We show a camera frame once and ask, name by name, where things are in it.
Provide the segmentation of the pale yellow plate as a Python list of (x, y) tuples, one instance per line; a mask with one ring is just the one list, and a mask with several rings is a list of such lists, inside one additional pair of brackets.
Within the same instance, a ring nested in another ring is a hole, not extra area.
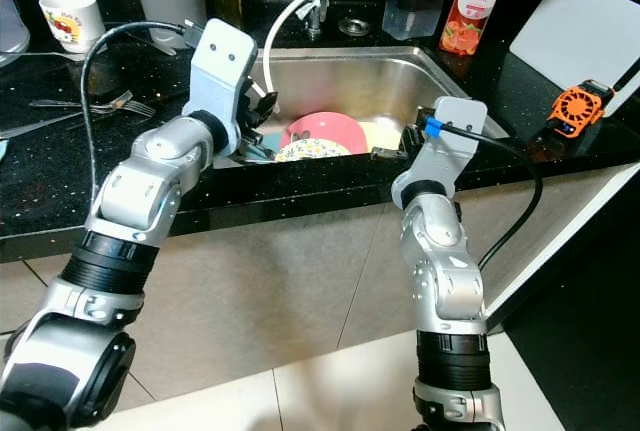
[(396, 151), (401, 147), (401, 126), (380, 123), (358, 123), (364, 130), (365, 140), (370, 152), (375, 148), (392, 149)]

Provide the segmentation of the floral patterned plate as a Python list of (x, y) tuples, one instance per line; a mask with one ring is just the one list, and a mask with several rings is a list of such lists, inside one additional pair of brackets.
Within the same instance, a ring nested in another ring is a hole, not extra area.
[(315, 160), (315, 158), (328, 157), (332, 148), (329, 140), (307, 138), (293, 140), (275, 153), (276, 162), (291, 162), (298, 160)]

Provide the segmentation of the stainless steel sink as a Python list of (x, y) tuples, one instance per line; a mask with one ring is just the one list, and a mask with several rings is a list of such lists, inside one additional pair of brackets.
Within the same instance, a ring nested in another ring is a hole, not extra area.
[[(265, 146), (274, 151), (273, 160), (220, 157), (215, 169), (283, 163), (275, 161), (275, 153), (284, 129), (308, 114), (337, 112), (357, 123), (403, 129), (415, 121), (417, 108), (434, 107), (436, 98), (466, 96), (428, 52), (410, 46), (274, 50), (270, 67), (278, 102), (275, 114), (259, 131)], [(329, 142), (328, 157), (352, 155), (333, 140)]]

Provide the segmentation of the pink plate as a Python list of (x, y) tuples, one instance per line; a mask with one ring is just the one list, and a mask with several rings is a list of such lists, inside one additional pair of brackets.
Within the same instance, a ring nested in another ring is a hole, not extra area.
[(337, 112), (315, 112), (293, 121), (284, 129), (280, 147), (288, 146), (296, 138), (333, 140), (348, 149), (352, 155), (366, 155), (370, 152), (369, 142), (360, 123), (351, 116)]

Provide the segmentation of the steel fork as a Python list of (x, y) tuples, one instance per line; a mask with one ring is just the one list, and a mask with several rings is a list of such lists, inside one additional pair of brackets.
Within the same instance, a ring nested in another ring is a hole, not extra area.
[[(123, 105), (91, 105), (90, 110), (93, 112), (99, 112), (99, 114), (101, 114), (101, 112), (125, 110), (133, 112), (133, 114), (138, 114), (142, 117), (152, 117), (156, 114), (155, 108), (148, 107), (147, 105), (142, 105), (141, 102), (136, 101), (124, 102)], [(13, 137), (19, 137), (19, 135), (26, 134), (27, 131), (45, 128), (45, 126), (49, 126), (55, 123), (61, 123), (61, 121), (72, 119), (72, 117), (78, 116), (79, 114), (68, 114), (65, 116), (55, 117), (55, 119), (42, 120), (38, 121), (38, 123), (17, 126), (17, 128), (13, 129), (1, 130), (0, 139), (5, 140), (12, 139)]]
[[(105, 105), (90, 105), (91, 108), (120, 108), (133, 97), (131, 92), (120, 94), (118, 98), (111, 99)], [(59, 99), (35, 99), (29, 102), (29, 107), (79, 107), (81, 102), (59, 101)]]

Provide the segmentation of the clear sponge holder dispenser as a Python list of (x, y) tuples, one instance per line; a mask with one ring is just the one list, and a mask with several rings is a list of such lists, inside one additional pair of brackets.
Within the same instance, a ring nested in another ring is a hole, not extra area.
[(381, 29), (397, 41), (433, 35), (445, 0), (387, 0)]

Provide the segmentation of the peach dish soap bottle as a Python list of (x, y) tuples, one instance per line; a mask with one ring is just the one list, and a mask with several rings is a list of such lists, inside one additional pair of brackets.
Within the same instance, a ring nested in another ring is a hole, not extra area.
[(439, 50), (457, 55), (475, 55), (486, 20), (497, 0), (453, 0), (442, 30)]

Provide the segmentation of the orange black handheld fan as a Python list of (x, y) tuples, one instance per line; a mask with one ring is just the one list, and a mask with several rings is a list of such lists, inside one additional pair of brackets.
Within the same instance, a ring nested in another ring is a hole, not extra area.
[(595, 80), (585, 80), (559, 94), (550, 108), (547, 128), (564, 138), (579, 138), (586, 128), (604, 115), (614, 89)]

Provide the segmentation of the white cutting board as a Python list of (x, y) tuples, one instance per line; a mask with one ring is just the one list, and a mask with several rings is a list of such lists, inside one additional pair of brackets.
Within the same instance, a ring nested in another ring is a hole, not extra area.
[(616, 85), (640, 60), (640, 3), (543, 0), (509, 47), (559, 89)]

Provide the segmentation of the white cartoon print mug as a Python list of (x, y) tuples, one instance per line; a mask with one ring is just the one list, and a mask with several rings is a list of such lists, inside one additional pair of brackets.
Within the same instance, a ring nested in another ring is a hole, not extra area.
[(106, 32), (97, 0), (38, 0), (52, 37), (70, 53), (87, 53)]

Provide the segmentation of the clear plastic container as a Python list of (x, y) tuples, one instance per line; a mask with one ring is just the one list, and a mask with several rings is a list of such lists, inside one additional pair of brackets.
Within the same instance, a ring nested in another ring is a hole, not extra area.
[(29, 30), (14, 0), (0, 1), (0, 66), (18, 59), (29, 48)]

